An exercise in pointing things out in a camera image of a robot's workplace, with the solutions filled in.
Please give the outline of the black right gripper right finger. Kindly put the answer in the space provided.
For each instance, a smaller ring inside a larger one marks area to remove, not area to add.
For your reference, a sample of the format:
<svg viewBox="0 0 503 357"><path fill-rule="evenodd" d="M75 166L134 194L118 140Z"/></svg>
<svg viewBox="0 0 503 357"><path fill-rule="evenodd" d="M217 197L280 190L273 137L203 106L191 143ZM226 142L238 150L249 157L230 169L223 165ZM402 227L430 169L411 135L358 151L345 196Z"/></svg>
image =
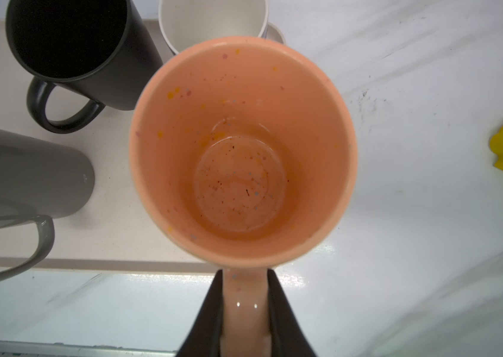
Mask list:
<svg viewBox="0 0 503 357"><path fill-rule="evenodd" d="M267 278L272 356L316 357L273 269L267 271Z"/></svg>

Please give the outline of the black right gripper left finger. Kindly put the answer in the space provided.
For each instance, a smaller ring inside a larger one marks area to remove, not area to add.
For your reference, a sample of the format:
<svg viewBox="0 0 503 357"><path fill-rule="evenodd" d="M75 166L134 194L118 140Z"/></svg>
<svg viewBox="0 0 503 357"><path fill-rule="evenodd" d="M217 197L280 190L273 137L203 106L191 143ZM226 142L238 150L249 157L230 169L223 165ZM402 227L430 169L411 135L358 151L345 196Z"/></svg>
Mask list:
<svg viewBox="0 0 503 357"><path fill-rule="evenodd" d="M176 357L219 357L223 322L222 270L214 276L201 309Z"/></svg>

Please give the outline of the orange cup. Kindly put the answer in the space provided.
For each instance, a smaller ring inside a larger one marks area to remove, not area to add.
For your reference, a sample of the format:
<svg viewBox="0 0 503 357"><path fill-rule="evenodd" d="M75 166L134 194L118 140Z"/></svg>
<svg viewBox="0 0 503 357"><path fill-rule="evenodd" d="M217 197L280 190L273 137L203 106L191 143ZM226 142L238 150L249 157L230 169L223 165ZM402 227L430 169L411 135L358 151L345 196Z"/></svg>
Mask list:
<svg viewBox="0 0 503 357"><path fill-rule="evenodd" d="M355 186L355 130L330 78L270 40L193 46L143 90L129 163L153 222L222 270L220 356L272 356L267 271L319 245Z"/></svg>

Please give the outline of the black cup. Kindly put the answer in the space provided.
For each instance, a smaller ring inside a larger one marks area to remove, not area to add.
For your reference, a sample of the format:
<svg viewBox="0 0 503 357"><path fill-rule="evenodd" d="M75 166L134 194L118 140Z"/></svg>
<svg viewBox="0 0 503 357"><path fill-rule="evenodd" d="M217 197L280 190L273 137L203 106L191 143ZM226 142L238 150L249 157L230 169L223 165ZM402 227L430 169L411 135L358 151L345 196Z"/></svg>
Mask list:
<svg viewBox="0 0 503 357"><path fill-rule="evenodd" d="M56 134L83 129L105 107L133 110L163 65L132 1L10 1L5 29L13 56L34 77L28 111ZM65 120L46 114L58 86L88 98Z"/></svg>

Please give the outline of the grey cup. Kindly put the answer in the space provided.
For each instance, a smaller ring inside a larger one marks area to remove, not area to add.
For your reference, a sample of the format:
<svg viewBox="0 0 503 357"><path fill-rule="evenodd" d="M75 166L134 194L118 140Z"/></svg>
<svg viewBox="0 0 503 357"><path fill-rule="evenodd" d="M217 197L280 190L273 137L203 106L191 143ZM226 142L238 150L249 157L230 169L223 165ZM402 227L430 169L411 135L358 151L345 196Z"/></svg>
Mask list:
<svg viewBox="0 0 503 357"><path fill-rule="evenodd" d="M37 247L0 281L28 271L52 250L54 220L75 214L90 199L95 171L80 150L0 129L0 228L37 227Z"/></svg>

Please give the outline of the white cup with purple outside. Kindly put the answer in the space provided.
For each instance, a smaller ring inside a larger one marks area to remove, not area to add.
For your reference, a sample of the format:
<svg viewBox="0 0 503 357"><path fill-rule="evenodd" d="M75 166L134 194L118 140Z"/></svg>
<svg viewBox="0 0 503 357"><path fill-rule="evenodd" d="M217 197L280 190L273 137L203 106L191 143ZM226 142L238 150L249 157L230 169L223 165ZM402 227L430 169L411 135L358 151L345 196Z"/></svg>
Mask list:
<svg viewBox="0 0 503 357"><path fill-rule="evenodd" d="M266 0L161 0L159 25L174 54L223 37L265 37Z"/></svg>

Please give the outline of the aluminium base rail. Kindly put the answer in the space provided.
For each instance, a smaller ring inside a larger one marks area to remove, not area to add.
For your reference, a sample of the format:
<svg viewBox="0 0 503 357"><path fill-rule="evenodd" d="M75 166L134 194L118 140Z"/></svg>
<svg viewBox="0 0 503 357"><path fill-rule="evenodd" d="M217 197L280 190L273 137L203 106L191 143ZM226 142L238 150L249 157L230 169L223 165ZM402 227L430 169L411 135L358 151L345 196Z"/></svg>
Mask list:
<svg viewBox="0 0 503 357"><path fill-rule="evenodd" d="M175 353L110 346L0 341L0 356L175 356Z"/></svg>

